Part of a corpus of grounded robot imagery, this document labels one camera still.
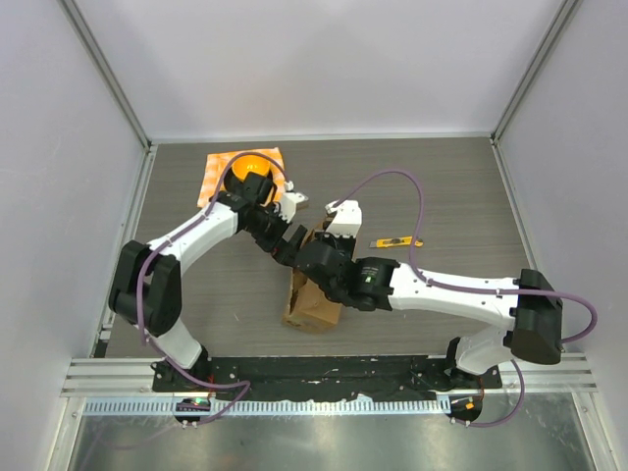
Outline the brown cardboard express box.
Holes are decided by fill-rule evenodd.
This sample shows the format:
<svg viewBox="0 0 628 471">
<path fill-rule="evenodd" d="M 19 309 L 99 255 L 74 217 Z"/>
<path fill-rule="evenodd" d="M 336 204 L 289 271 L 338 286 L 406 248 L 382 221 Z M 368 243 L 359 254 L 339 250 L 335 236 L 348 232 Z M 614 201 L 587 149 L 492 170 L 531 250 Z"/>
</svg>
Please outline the brown cardboard express box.
<svg viewBox="0 0 628 471">
<path fill-rule="evenodd" d="M 324 334 L 338 325 L 341 309 L 305 275 L 291 270 L 288 304 L 282 316 L 284 325 L 307 334 Z"/>
</svg>

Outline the yellow utility knife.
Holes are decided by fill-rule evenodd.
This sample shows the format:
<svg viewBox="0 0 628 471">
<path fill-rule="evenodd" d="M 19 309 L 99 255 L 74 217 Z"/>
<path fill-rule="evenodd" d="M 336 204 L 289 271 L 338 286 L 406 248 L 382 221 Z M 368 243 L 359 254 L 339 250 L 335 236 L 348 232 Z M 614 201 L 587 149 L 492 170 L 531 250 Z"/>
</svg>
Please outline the yellow utility knife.
<svg viewBox="0 0 628 471">
<path fill-rule="evenodd" d="M 416 247 L 421 247 L 424 245 L 423 240 L 420 238 L 413 240 L 411 236 L 403 236 L 403 237 L 378 238 L 376 240 L 371 241 L 369 243 L 369 247 L 377 248 L 377 249 L 404 247 L 404 246 L 410 246 L 412 241 L 414 242 L 414 245 Z"/>
</svg>

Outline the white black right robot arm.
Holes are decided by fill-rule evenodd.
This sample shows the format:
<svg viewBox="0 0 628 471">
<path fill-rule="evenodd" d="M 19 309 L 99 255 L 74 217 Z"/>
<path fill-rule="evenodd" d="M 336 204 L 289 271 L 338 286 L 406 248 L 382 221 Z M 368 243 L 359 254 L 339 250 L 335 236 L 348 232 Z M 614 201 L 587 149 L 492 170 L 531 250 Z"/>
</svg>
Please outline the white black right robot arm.
<svg viewBox="0 0 628 471">
<path fill-rule="evenodd" d="M 510 360 L 561 360 L 562 302 L 537 271 L 502 279 L 422 272 L 394 259 L 353 259 L 327 235 L 306 242 L 293 267 L 328 300 L 359 311 L 426 310 L 486 324 L 450 341 L 435 384 L 441 391 L 466 387 Z"/>
</svg>

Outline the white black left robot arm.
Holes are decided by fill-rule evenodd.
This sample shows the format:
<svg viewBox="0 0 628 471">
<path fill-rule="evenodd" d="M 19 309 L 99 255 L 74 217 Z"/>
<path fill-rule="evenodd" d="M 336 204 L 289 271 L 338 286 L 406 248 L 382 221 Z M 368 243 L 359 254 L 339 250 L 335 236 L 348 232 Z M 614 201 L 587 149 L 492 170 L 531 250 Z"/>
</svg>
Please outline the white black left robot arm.
<svg viewBox="0 0 628 471">
<path fill-rule="evenodd" d="M 276 189 L 269 178 L 248 174 L 238 188 L 218 191 L 197 215 L 168 234 L 148 243 L 131 240 L 121 250 L 109 308 L 165 355 L 187 391 L 207 384 L 210 360 L 183 323 L 183 275 L 211 248 L 241 231 L 288 266 L 306 230 L 298 227 L 289 240 L 284 234 L 308 198 L 288 182 L 280 200 L 272 202 L 269 197 Z"/>
</svg>

